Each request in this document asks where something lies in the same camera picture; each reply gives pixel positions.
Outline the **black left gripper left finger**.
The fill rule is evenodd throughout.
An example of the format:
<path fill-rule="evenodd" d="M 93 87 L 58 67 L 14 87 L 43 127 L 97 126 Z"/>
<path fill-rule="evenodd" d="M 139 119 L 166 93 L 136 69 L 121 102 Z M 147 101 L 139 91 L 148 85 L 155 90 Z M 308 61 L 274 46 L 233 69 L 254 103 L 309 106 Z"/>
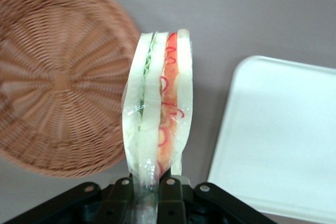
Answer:
<path fill-rule="evenodd" d="M 124 177 L 105 189 L 82 183 L 6 223 L 130 223 L 133 180 Z"/>

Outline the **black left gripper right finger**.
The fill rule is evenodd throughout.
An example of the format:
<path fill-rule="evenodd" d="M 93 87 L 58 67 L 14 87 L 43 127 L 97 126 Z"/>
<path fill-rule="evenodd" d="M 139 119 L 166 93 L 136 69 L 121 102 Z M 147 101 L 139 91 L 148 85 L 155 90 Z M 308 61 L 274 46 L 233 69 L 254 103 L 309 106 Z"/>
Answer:
<path fill-rule="evenodd" d="M 160 182 L 157 216 L 157 223 L 274 223 L 212 183 L 192 188 L 176 176 Z"/>

